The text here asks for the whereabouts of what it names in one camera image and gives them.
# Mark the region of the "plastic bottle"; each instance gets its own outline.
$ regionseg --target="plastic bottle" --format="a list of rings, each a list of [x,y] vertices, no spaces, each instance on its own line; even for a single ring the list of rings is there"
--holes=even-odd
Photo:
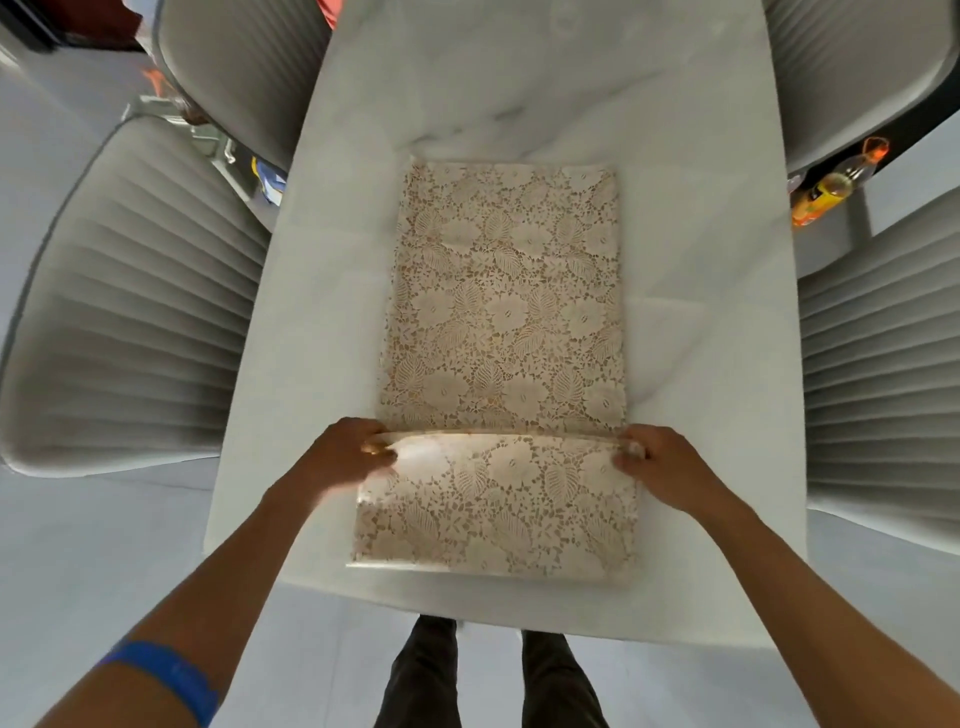
[[[808,189],[793,205],[793,227],[802,228],[833,209],[862,187],[876,172],[880,160],[890,151],[890,142],[882,136],[870,136],[863,152],[844,159],[822,180]]]

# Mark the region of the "floral lace pattern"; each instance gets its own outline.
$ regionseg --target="floral lace pattern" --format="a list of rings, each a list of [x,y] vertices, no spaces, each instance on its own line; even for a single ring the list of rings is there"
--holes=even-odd
[[[360,488],[353,563],[601,581],[634,560],[636,485],[617,444],[542,435],[396,434]]]
[[[396,430],[623,426],[617,202],[601,167],[415,161],[380,419]]]

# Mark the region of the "orange bottle cap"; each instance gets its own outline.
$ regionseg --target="orange bottle cap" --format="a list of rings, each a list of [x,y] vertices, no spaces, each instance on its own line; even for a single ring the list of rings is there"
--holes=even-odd
[[[874,164],[890,152],[890,142],[882,136],[868,136],[863,142],[863,154]]]

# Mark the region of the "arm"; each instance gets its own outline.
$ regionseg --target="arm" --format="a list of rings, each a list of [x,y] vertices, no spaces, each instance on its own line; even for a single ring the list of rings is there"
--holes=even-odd
[[[685,511],[730,562],[824,728],[960,725],[960,695],[874,627],[668,427],[631,425],[647,459],[614,463]]]
[[[243,524],[143,618],[124,641],[173,648],[206,677],[223,702],[247,640],[297,534],[324,494],[389,467],[389,450],[364,442],[382,431],[370,420],[329,427],[264,495]],[[195,728],[187,708],[151,675],[110,663],[94,667],[37,728]]]

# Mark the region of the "person's left hand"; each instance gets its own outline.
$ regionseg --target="person's left hand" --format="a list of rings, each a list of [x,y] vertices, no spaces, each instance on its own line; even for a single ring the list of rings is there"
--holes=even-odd
[[[384,431],[376,420],[345,417],[324,430],[271,490],[279,491],[284,500],[315,508],[331,488],[356,485],[394,464],[392,450],[364,449]]]

